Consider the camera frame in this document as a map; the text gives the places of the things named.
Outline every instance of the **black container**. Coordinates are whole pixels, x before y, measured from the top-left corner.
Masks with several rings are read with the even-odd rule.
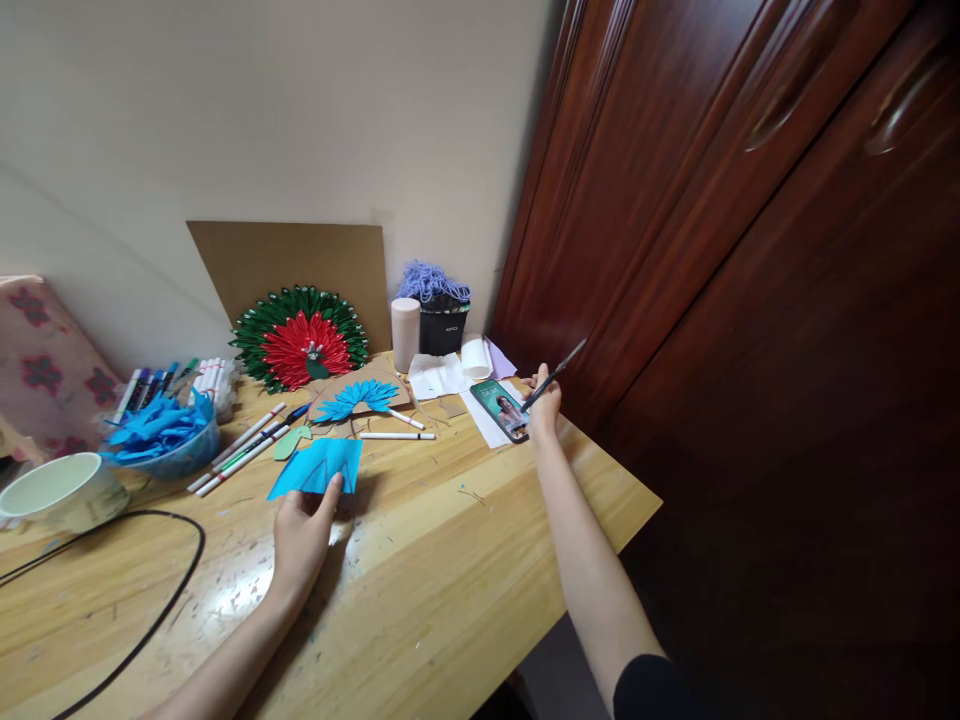
[[[470,305],[453,310],[420,310],[420,352],[423,355],[449,355],[463,343],[463,326]]]

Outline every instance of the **beige bottle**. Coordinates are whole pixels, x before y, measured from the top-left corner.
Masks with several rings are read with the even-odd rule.
[[[390,303],[393,326],[393,366],[408,372],[413,356],[420,352],[420,303],[413,298],[397,298]]]

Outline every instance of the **white paper roll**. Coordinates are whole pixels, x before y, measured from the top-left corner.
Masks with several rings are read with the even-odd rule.
[[[460,356],[463,374],[471,380],[486,380],[493,372],[490,348],[487,347],[482,335],[465,335]]]

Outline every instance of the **smartphone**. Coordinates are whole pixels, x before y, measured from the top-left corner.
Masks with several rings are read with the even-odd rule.
[[[530,416],[520,412],[520,405],[496,380],[487,380],[470,388],[483,409],[497,423],[511,442],[521,443],[529,435]]]

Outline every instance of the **pink floral fabric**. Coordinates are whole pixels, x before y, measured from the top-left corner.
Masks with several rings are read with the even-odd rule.
[[[120,380],[36,275],[0,277],[0,452],[40,464],[95,450]]]

